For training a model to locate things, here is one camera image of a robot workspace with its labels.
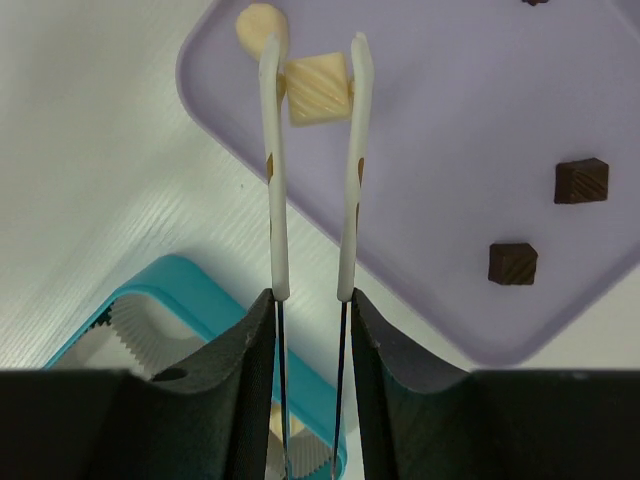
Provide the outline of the teal chocolate box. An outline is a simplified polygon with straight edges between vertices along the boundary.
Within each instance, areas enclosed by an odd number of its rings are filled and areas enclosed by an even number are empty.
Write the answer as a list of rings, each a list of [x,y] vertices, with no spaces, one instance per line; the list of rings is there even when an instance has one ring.
[[[53,367],[61,355],[116,299],[132,294],[144,294],[158,300],[189,326],[204,344],[216,339],[246,314],[245,308],[198,265],[181,256],[167,255],[155,260],[118,287],[46,365]],[[315,434],[332,450],[336,396],[334,387],[294,352],[288,354],[288,380],[290,413],[305,425],[304,430]],[[346,444],[340,441],[337,479],[343,477],[347,459]]]

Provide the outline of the white paper cup front-right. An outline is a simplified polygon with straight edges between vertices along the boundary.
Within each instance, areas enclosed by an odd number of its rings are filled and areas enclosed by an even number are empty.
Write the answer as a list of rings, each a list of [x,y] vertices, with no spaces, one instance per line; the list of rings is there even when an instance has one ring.
[[[158,300],[116,299],[53,364],[55,369],[125,369],[149,379],[204,341]]]

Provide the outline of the dark chocolate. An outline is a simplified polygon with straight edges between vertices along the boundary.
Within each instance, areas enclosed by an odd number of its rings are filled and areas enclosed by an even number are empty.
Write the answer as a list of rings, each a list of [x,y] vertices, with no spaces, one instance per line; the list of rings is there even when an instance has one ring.
[[[549,2],[549,0],[522,0],[522,2],[530,6],[537,6],[540,4],[546,4]]]
[[[493,243],[488,280],[503,286],[533,285],[538,253],[529,243]]]
[[[603,202],[608,199],[609,165],[592,157],[555,167],[555,204]]]

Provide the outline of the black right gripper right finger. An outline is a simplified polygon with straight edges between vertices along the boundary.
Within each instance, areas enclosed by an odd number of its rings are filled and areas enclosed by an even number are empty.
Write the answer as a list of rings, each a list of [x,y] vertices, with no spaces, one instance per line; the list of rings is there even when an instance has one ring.
[[[351,339],[369,479],[635,479],[635,370],[464,371],[361,292]]]

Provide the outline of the white metal tweezers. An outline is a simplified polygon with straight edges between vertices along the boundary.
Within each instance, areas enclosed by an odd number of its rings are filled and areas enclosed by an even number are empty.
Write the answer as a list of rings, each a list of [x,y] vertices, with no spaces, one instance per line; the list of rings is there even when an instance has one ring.
[[[344,187],[344,221],[340,242],[337,299],[341,303],[340,334],[335,419],[332,442],[331,478],[339,477],[340,433],[342,425],[345,347],[348,308],[355,291],[355,267],[362,179],[367,155],[369,124],[375,79],[374,62],[367,37],[358,32],[351,42],[353,71],[353,103],[351,130]],[[283,410],[283,442],[285,471],[290,471],[288,433],[288,366],[284,302],[290,296],[288,231],[286,216],[286,169],[281,129],[281,103],[286,91],[280,74],[280,41],[269,35],[259,60],[259,92],[266,157],[266,179],[269,199],[269,241],[271,290],[276,302],[276,334],[280,380],[280,403]]]

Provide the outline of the white square chocolate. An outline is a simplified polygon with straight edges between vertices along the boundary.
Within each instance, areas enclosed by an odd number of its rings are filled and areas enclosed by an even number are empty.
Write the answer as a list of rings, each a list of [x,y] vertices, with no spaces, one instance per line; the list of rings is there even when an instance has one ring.
[[[284,65],[288,113],[293,127],[348,120],[350,77],[343,52],[288,60]]]

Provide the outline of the dark chocolate right upper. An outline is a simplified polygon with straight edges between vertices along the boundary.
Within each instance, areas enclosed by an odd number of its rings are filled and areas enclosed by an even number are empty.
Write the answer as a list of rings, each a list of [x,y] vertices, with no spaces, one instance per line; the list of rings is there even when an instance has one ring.
[[[555,167],[555,204],[603,202],[608,199],[609,165],[592,157]]]

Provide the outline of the dark chocolate right lower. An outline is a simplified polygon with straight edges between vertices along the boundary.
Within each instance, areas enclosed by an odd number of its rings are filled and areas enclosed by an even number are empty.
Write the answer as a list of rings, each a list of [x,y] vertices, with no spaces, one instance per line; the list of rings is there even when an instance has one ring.
[[[538,253],[529,243],[493,243],[488,280],[503,286],[533,285]]]

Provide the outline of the white paper cup middle-right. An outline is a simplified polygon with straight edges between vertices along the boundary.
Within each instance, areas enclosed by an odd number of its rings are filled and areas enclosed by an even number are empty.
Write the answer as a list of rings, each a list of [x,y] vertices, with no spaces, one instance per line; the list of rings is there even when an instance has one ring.
[[[332,450],[319,437],[306,430],[289,439],[292,479],[329,480]],[[283,479],[283,444],[275,433],[269,433],[265,479]]]

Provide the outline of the white heart chocolate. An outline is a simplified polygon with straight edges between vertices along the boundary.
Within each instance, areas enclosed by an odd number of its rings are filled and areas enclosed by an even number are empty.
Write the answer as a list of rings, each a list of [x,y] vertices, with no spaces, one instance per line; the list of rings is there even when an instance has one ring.
[[[281,405],[273,403],[270,410],[269,429],[281,443],[284,442],[285,437],[283,418],[284,416]],[[290,436],[298,435],[305,429],[305,425],[293,414],[289,415],[287,426]]]

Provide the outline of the white chocolate far left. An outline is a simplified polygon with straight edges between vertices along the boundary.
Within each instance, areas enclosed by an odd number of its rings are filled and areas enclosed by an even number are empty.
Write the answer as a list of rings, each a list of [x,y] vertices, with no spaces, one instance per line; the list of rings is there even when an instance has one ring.
[[[269,3],[251,3],[237,17],[235,29],[244,51],[259,61],[267,38],[275,33],[280,41],[280,61],[289,50],[289,24],[286,15]]]

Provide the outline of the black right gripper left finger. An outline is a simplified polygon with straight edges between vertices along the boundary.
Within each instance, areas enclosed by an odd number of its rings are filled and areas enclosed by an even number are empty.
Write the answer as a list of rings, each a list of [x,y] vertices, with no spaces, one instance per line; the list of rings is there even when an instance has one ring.
[[[260,479],[275,301],[151,379],[126,370],[6,370],[5,479]]]

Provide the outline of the dark chocolate top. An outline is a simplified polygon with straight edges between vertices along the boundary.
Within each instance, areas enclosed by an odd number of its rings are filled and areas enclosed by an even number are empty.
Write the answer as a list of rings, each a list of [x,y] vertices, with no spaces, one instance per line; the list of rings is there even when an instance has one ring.
[[[522,2],[530,6],[537,6],[540,4],[546,4],[549,2],[549,0],[522,0]]]

